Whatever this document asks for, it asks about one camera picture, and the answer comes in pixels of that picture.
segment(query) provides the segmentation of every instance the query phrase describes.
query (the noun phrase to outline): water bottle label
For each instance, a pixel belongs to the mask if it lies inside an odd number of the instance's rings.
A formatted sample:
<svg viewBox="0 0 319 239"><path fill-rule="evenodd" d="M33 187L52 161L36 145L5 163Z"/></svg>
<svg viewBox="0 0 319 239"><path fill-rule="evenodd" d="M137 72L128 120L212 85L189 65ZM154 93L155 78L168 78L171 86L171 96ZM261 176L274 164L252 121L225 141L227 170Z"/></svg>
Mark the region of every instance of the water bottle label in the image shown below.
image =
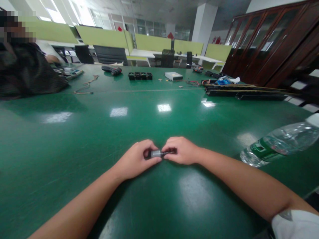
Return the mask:
<svg viewBox="0 0 319 239"><path fill-rule="evenodd" d="M250 146L250 150L254 155L256 155L258 158L266 161L271 162L274 159L282 157L281 154L274 151L272 148L270 148L264 141L263 138L258 140L256 143L253 143Z"/></svg>

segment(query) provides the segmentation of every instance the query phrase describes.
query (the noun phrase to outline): plastic water bottle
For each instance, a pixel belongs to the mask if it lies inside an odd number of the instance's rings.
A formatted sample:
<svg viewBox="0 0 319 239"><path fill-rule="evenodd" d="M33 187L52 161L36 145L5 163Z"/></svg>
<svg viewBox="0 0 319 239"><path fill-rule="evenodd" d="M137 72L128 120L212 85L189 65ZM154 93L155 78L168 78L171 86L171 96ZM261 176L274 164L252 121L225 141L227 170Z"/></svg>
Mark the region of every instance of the plastic water bottle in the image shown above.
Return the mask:
<svg viewBox="0 0 319 239"><path fill-rule="evenodd" d="M305 122L278 128L240 153L243 162L260 167L313 145L319 138L319 113Z"/></svg>

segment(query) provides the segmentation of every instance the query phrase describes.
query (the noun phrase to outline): white box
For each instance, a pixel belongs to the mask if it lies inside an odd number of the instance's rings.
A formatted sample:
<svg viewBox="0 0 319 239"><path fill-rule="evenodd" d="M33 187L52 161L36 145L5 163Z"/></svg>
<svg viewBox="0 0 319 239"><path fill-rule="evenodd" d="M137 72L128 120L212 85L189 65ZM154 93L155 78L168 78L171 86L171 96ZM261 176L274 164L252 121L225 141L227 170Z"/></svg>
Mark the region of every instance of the white box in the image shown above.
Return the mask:
<svg viewBox="0 0 319 239"><path fill-rule="evenodd" d="M176 72L165 72L165 77L167 77L171 81L183 79L183 76Z"/></svg>

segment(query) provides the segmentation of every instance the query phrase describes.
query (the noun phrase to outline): gray cylinder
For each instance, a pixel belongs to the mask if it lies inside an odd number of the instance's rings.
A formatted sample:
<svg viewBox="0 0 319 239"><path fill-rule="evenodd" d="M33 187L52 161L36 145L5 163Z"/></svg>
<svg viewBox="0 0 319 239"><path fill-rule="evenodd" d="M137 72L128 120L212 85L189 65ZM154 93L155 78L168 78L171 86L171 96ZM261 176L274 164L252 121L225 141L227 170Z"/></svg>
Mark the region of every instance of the gray cylinder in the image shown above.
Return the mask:
<svg viewBox="0 0 319 239"><path fill-rule="evenodd" d="M151 158L160 157L160 150L151 151Z"/></svg>

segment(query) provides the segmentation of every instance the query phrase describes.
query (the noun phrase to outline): green tabletop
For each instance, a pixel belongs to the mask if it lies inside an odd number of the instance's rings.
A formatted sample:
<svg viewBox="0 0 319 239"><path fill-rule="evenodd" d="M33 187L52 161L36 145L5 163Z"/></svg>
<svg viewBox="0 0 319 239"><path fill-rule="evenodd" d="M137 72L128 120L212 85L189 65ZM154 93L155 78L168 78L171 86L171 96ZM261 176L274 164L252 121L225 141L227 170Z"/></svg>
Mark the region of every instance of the green tabletop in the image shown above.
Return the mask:
<svg viewBox="0 0 319 239"><path fill-rule="evenodd" d="M58 94L0 102L2 238L29 236L137 141L149 138L161 148L169 137L185 136L238 157L268 132L310 115L285 101L207 97L202 87L165 79L165 71L208 79L190 69L127 66L118 77L97 65L81 69L85 74ZM154 79L130 82L134 71ZM94 94L73 94L93 74L100 75L87 90ZM305 197L319 185L318 153L315 144L261 169ZM162 161L116 190L90 237L244 239L266 226L199 165Z"/></svg>

